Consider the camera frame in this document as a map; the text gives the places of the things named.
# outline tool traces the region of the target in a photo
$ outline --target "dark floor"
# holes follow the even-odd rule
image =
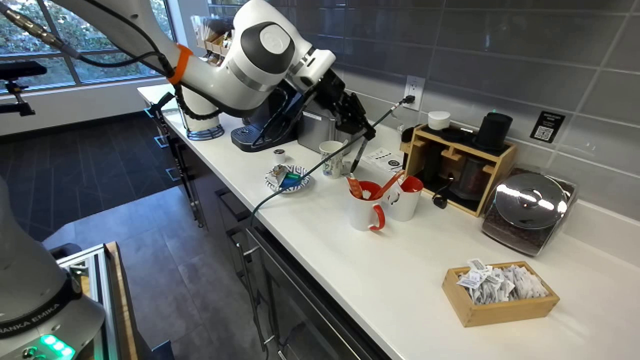
[[[18,223],[44,239],[66,221],[165,190],[168,150],[143,111],[0,137]]]
[[[151,347],[170,340],[178,360],[258,360],[245,289],[213,246],[222,235],[223,225],[197,228],[181,187],[170,187],[70,221],[44,244],[118,242],[140,334]]]

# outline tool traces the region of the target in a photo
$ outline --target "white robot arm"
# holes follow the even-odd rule
[[[104,31],[119,50],[181,82],[227,114],[248,114],[283,78],[297,90],[316,85],[335,56],[306,42],[267,1],[250,0],[234,18],[234,39],[219,65],[207,65],[160,29],[146,0],[53,0]]]
[[[157,69],[172,84],[188,85],[222,111],[250,114],[281,80],[300,92],[321,84],[323,92],[317,98],[328,107],[340,107],[343,84],[329,72],[333,54],[306,42],[263,0],[250,0],[238,10],[230,52],[217,68],[165,38],[147,0],[53,1],[96,25],[132,58]],[[0,1],[0,14],[42,42],[82,58],[3,1]],[[78,298],[68,274],[52,255],[18,228],[0,180],[0,360],[13,357],[19,347],[52,332],[61,335],[70,349],[80,349],[96,334],[101,317],[96,303]]]

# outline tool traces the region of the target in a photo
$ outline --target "tile backsplash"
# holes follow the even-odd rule
[[[478,127],[514,118],[517,164],[561,176],[578,198],[640,219],[640,0],[271,0],[376,119],[425,78],[420,111]],[[530,137],[542,110],[566,115],[554,143]]]

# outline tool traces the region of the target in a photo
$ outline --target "wooden tray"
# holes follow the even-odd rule
[[[499,262],[491,265],[508,267],[511,263],[525,267],[530,274],[535,274],[525,262]],[[468,289],[457,286],[457,279],[466,272],[468,272],[468,265],[450,267],[442,282],[444,294],[451,301],[464,327],[497,323],[497,321],[515,321],[525,317],[544,317],[560,301],[558,294],[535,274],[542,286],[547,289],[545,298],[511,299],[511,301],[497,301],[497,303],[474,303],[474,299],[468,295]]]

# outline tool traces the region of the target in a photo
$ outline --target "box of tissues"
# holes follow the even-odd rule
[[[525,263],[502,262],[450,267],[442,282],[464,327],[544,317],[558,294]]]

